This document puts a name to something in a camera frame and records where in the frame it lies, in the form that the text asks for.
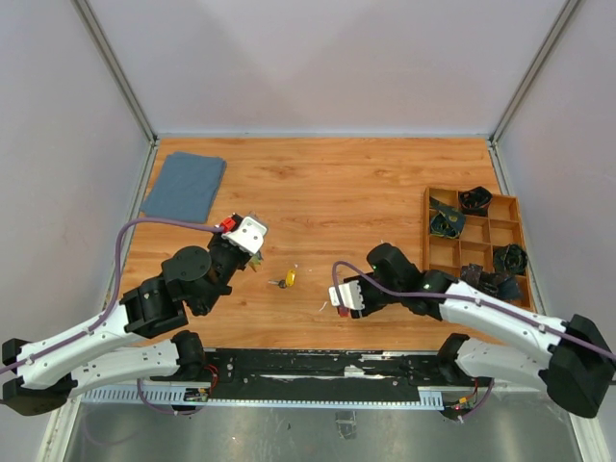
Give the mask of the yellow tag key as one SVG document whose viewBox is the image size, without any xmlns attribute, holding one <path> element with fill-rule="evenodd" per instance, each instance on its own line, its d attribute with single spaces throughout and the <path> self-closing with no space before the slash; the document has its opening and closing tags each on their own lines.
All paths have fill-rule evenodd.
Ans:
<svg viewBox="0 0 616 462">
<path fill-rule="evenodd" d="M 287 289 L 291 288 L 295 284 L 295 278 L 296 271 L 294 269 L 289 269 L 283 279 L 270 280 L 269 283 L 280 289 Z"/>
</svg>

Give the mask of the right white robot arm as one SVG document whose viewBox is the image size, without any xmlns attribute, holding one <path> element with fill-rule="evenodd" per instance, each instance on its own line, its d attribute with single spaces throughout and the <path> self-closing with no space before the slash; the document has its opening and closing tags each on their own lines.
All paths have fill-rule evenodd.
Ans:
<svg viewBox="0 0 616 462">
<path fill-rule="evenodd" d="M 450 335 L 435 363 L 443 382 L 503 380 L 544 392 L 578 417 L 598 415 L 615 375 L 615 355 L 593 321 L 532 313 L 446 272 L 421 271 L 389 243 L 373 248 L 367 261 L 371 272 L 332 280 L 328 294 L 340 316 L 361 319 L 398 303 L 417 316 L 468 326 L 497 342 Z"/>
</svg>

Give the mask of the large metal keyring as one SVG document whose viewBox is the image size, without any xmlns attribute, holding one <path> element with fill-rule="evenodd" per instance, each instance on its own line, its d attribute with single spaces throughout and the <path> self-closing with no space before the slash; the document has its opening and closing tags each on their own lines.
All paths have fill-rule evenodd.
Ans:
<svg viewBox="0 0 616 462">
<path fill-rule="evenodd" d="M 262 253 L 257 252 L 250 258 L 247 264 L 253 271 L 257 271 L 261 267 L 263 261 L 264 258 Z"/>
</svg>

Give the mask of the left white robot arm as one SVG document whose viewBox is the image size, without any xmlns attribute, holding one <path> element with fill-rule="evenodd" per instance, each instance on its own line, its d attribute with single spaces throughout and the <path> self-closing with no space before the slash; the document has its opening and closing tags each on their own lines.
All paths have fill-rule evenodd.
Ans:
<svg viewBox="0 0 616 462">
<path fill-rule="evenodd" d="M 108 315 L 44 341 L 8 340 L 2 361 L 15 377 L 3 385 L 3 404 L 37 416 L 117 382 L 196 380 L 209 367 L 199 336 L 185 328 L 188 316 L 206 316 L 230 295 L 231 278 L 263 243 L 216 234 L 206 247 L 185 246 L 163 261 L 159 275 L 125 293 Z"/>
</svg>

